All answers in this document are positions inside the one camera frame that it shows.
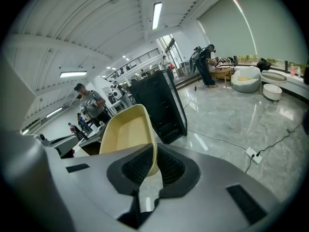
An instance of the power outlet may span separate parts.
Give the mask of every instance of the power outlet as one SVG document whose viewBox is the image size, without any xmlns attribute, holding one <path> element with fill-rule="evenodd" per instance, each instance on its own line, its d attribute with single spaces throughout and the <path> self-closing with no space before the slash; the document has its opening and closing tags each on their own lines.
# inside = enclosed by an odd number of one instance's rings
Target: power outlet
<svg viewBox="0 0 309 232">
<path fill-rule="evenodd" d="M 261 162 L 261 160 L 262 160 L 262 157 L 261 157 L 261 155 L 259 155 L 258 157 L 256 156 L 256 154 L 257 154 L 257 152 L 255 151 L 255 150 L 253 150 L 252 148 L 248 148 L 247 150 L 246 150 L 246 155 L 248 156 L 248 157 L 252 157 L 252 155 L 254 155 L 254 157 L 252 158 L 252 160 L 256 163 L 256 164 L 259 164 L 260 162 Z"/>
</svg>

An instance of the black cabinet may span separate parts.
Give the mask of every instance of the black cabinet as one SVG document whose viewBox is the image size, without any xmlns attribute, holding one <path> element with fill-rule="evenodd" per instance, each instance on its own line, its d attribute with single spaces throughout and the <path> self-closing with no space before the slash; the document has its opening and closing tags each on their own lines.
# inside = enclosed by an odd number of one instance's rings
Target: black cabinet
<svg viewBox="0 0 309 232">
<path fill-rule="evenodd" d="M 135 101 L 146 107 L 153 129 L 164 144 L 187 135 L 187 118 L 168 71 L 156 71 L 129 89 Z"/>
</svg>

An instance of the glossy floor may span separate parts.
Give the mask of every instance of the glossy floor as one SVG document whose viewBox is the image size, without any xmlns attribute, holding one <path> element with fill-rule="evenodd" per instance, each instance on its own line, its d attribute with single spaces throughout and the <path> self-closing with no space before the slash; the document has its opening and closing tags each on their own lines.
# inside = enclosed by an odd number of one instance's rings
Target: glossy floor
<svg viewBox="0 0 309 232">
<path fill-rule="evenodd" d="M 293 130 L 301 123 L 308 109 L 304 102 L 285 93 L 274 104 L 260 89 L 244 94 L 229 85 L 225 87 L 222 82 L 216 88 L 206 88 L 201 82 L 196 85 L 195 95 L 194 84 L 178 91 L 184 107 L 194 97 L 185 108 L 188 135 L 172 145 L 225 159 L 243 171 L 248 168 L 250 158 L 242 147 L 259 151 L 274 144 L 288 134 L 286 129 Z M 295 191 L 308 164 L 308 153 L 309 137 L 300 125 L 282 142 L 262 152 L 260 164 L 251 162 L 247 174 L 283 201 Z M 140 188 L 142 211 L 153 209 L 152 200 L 161 188 L 160 173 L 144 181 Z"/>
</svg>

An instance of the glass railing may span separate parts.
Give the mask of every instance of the glass railing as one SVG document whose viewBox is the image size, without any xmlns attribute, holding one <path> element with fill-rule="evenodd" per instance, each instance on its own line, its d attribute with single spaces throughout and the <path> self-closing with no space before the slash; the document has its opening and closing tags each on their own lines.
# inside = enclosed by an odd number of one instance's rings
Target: glass railing
<svg viewBox="0 0 309 232">
<path fill-rule="evenodd" d="M 136 67 L 137 65 L 143 63 L 143 62 L 146 62 L 147 60 L 157 56 L 157 55 L 160 55 L 160 52 L 158 50 L 158 48 L 150 51 L 150 52 L 147 52 L 141 56 L 139 56 L 138 58 L 130 61 L 129 63 L 127 63 L 126 65 L 120 67 L 118 70 L 114 71 L 112 74 L 110 74 L 106 80 L 107 81 L 112 81 L 114 79 L 116 79 L 117 77 L 123 75 L 124 73 L 128 72 L 129 70 L 133 69 L 134 67 Z"/>
</svg>

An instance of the bottle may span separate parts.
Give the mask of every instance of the bottle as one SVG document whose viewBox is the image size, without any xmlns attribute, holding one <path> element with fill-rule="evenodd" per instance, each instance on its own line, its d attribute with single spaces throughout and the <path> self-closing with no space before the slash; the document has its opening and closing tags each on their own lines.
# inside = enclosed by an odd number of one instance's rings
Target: bottle
<svg viewBox="0 0 309 232">
<path fill-rule="evenodd" d="M 294 66 L 291 67 L 291 77 L 293 77 L 295 75 L 295 68 Z"/>
<path fill-rule="evenodd" d="M 300 78 L 300 76 L 301 76 L 300 67 L 297 68 L 297 75 L 298 75 L 298 78 Z"/>
</svg>

